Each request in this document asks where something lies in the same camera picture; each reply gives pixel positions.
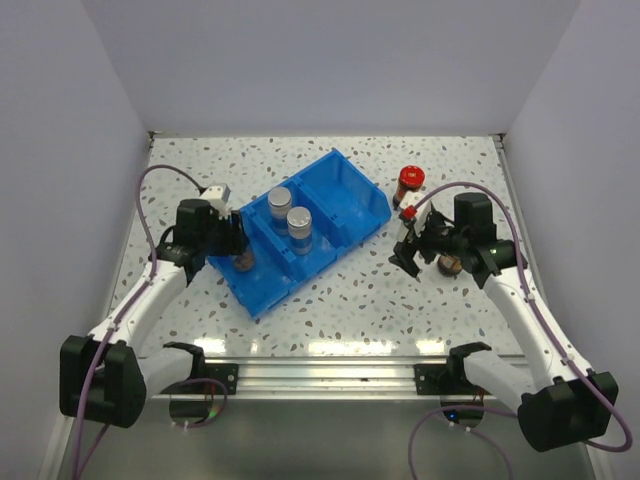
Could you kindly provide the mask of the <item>silver-lid shaker jar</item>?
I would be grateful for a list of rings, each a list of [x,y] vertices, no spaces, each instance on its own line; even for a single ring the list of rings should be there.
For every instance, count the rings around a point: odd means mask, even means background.
[[[292,250],[297,255],[306,255],[312,249],[312,216],[302,206],[293,207],[287,215],[288,234]]]

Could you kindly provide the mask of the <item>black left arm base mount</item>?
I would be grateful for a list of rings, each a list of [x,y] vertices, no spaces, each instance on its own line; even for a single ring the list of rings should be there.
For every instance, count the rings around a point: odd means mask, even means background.
[[[202,378],[215,380],[209,389],[213,395],[235,395],[239,379],[239,365],[237,363],[207,363],[201,375]]]

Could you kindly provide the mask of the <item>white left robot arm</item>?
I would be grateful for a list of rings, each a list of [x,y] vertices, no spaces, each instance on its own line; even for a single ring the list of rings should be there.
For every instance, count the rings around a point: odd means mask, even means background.
[[[63,415],[131,427],[147,400],[178,385],[201,390],[208,379],[202,348],[169,342],[149,357],[141,346],[167,307],[211,257],[235,257],[249,245],[242,216],[221,213],[203,198],[180,202],[175,223],[155,243],[141,277],[122,302],[86,336],[60,348],[59,408]]]

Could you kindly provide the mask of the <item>red-cap dark sauce jar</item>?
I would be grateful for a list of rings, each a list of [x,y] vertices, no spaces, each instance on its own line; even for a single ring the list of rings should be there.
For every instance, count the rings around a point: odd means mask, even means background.
[[[400,172],[397,179],[396,191],[392,197],[392,205],[397,209],[408,192],[420,190],[425,181],[424,171],[416,165],[406,165]]]

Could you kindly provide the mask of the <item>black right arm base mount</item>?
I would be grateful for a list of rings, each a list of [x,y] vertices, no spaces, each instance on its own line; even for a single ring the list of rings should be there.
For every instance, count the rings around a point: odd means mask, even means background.
[[[419,396],[443,396],[455,391],[452,380],[444,364],[415,364],[414,383]]]

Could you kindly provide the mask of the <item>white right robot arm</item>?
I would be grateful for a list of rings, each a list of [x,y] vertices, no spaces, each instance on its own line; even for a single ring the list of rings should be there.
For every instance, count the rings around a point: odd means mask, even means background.
[[[457,258],[506,320],[529,366],[522,372],[489,345],[469,343],[450,349],[442,382],[461,393],[473,387],[491,393],[515,414],[538,452],[603,436],[617,382],[609,372],[596,372],[571,345],[540,298],[517,243],[499,238],[490,198],[458,194],[454,217],[447,219],[425,195],[408,193],[399,218],[391,263],[415,277],[417,255],[426,262]]]

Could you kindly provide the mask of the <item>silver-lid blue-label spice jar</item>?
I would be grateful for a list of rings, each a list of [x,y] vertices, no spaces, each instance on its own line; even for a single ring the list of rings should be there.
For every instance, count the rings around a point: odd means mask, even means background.
[[[287,235],[287,215],[292,208],[292,195],[290,191],[285,187],[275,187],[268,192],[267,201],[274,231],[278,235]]]

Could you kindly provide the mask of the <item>black-cap brown spice bottle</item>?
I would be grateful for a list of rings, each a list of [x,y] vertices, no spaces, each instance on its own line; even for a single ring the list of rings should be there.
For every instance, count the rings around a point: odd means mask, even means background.
[[[246,250],[233,260],[233,267],[236,271],[244,273],[250,271],[255,266],[255,255],[251,250]]]

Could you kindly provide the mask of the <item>red-cap brown sauce jar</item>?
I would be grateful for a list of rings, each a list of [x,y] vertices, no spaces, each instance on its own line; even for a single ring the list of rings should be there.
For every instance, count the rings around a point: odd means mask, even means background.
[[[463,270],[459,258],[450,255],[440,255],[437,260],[438,271],[445,277],[454,277]]]

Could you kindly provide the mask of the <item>blue three-compartment plastic bin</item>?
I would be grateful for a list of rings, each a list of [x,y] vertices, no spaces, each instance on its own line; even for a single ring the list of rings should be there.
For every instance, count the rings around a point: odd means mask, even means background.
[[[209,263],[253,317],[373,236],[391,217],[385,193],[333,149],[282,181],[287,204],[268,191],[241,208],[254,264],[238,271],[229,257]]]

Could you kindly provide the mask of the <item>aluminium front rail frame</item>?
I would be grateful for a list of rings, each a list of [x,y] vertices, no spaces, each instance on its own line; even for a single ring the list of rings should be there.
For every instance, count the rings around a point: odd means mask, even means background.
[[[435,357],[308,357],[209,359],[207,363],[237,363],[237,392],[244,400],[413,400],[415,364],[444,364]],[[446,401],[489,396],[486,388],[453,383]]]

